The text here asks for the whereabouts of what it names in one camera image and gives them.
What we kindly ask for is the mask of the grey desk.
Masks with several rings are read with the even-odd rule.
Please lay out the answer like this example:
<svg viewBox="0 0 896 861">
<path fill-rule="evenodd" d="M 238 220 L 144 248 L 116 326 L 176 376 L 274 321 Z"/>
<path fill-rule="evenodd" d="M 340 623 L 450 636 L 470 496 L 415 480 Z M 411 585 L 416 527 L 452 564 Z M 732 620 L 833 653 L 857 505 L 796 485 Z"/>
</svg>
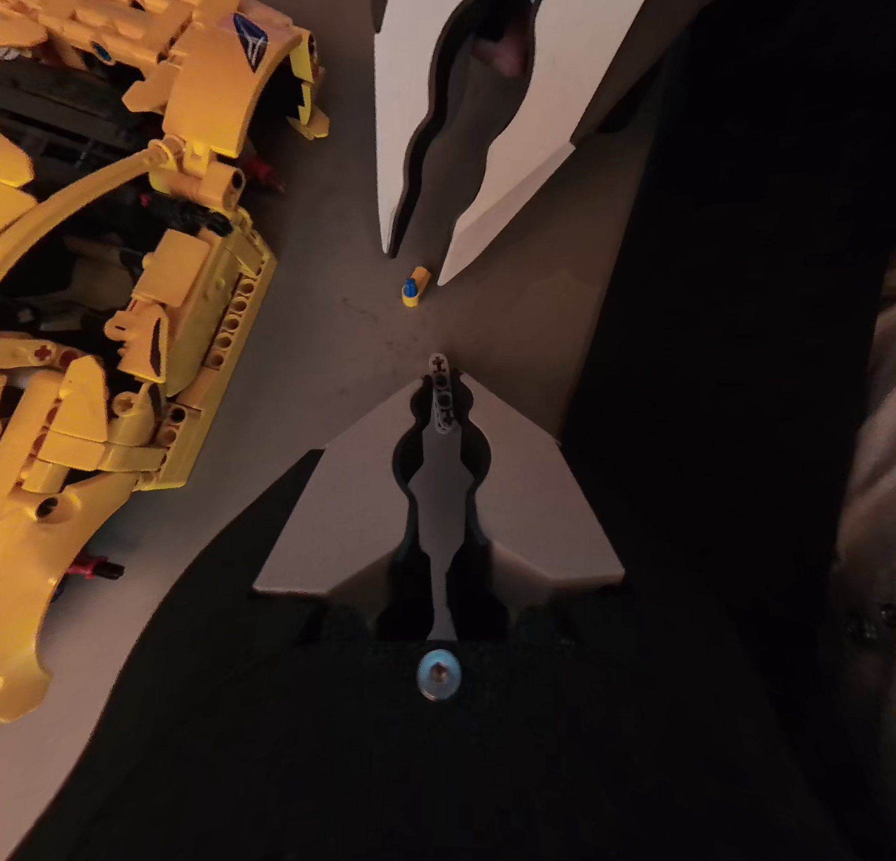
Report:
<svg viewBox="0 0 896 861">
<path fill-rule="evenodd" d="M 234 560 L 196 557 L 304 454 L 422 374 L 432 351 L 560 430 L 641 181 L 659 76 L 623 128 L 588 137 L 476 262 L 406 309 L 400 282 L 418 264 L 438 271 L 487 138 L 524 87 L 460 63 L 449 126 L 389 260 L 371 0 L 260 1 L 315 31 L 330 137 L 277 127 L 262 143 L 287 183 L 284 196 L 248 200 L 279 261 L 273 283 L 187 486 L 131 499 L 95 541 L 123 578 L 77 579 L 53 605 L 48 696 L 2 727 L 2 859 L 64 859 L 82 821 L 187 710 L 288 641 L 292 611 L 252 594 L 251 537 Z"/>
</svg>

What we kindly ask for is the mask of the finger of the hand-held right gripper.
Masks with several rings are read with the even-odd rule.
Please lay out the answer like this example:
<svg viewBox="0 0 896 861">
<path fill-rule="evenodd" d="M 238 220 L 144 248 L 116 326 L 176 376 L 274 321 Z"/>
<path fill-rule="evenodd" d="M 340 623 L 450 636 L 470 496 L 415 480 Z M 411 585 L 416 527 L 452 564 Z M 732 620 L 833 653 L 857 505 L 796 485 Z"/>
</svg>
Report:
<svg viewBox="0 0 896 861">
<path fill-rule="evenodd" d="M 492 141 L 438 284 L 463 272 L 574 151 L 573 134 L 645 0 L 530 0 L 529 82 Z"/>
<path fill-rule="evenodd" d="M 447 113 L 454 59 L 481 0 L 373 0 L 375 160 L 384 253 L 396 257 L 420 199 L 423 166 Z"/>
</svg>

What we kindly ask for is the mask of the yellow brick toy car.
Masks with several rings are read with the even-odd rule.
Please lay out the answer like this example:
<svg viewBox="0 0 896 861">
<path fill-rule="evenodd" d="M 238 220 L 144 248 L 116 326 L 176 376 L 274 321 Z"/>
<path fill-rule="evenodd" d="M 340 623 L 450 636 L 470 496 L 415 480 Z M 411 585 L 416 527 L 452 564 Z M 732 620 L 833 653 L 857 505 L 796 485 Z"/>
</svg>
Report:
<svg viewBox="0 0 896 861">
<path fill-rule="evenodd" d="M 1 0 L 1 717 L 47 613 L 141 491 L 184 486 L 277 262 L 252 133 L 330 122 L 314 34 L 259 0 Z"/>
</svg>

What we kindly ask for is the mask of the grey perforated beam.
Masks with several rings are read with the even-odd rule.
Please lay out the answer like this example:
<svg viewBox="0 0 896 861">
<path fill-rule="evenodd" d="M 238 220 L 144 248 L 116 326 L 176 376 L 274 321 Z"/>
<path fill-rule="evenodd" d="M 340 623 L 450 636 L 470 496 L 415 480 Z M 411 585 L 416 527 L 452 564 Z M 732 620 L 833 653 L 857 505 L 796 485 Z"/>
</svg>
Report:
<svg viewBox="0 0 896 861">
<path fill-rule="evenodd" d="M 462 403 L 456 395 L 456 372 L 445 353 L 434 352 L 428 359 L 432 387 L 432 424 L 446 436 L 461 428 Z"/>
</svg>

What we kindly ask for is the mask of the person's right hand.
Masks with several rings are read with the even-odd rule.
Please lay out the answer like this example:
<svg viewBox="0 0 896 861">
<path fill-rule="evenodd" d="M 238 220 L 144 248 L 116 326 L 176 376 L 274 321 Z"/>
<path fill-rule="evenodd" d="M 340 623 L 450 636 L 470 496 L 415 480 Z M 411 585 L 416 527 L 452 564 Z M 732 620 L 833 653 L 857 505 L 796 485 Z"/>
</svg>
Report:
<svg viewBox="0 0 896 861">
<path fill-rule="evenodd" d="M 472 55 L 505 78 L 521 78 L 528 66 L 526 23 L 508 23 L 498 39 L 477 36 L 472 45 Z"/>
</svg>

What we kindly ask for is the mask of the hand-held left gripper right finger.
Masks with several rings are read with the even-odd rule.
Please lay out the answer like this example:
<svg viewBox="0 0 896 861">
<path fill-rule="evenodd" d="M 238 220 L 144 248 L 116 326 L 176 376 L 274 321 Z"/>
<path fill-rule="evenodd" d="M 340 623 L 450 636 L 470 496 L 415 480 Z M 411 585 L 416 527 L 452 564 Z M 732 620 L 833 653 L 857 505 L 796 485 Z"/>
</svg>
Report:
<svg viewBox="0 0 896 861">
<path fill-rule="evenodd" d="M 486 442 L 472 495 L 497 597 L 555 597 L 615 585 L 623 565 L 554 437 L 468 374 L 468 420 Z"/>
</svg>

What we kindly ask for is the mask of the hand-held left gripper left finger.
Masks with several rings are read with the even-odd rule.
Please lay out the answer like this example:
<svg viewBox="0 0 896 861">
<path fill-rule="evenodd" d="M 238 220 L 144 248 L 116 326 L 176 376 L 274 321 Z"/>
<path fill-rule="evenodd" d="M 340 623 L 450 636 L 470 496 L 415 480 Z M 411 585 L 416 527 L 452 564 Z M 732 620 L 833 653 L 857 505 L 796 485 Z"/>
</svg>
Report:
<svg viewBox="0 0 896 861">
<path fill-rule="evenodd" d="M 414 543 L 422 466 L 422 380 L 330 441 L 253 587 L 270 595 L 388 597 L 392 564 Z"/>
</svg>

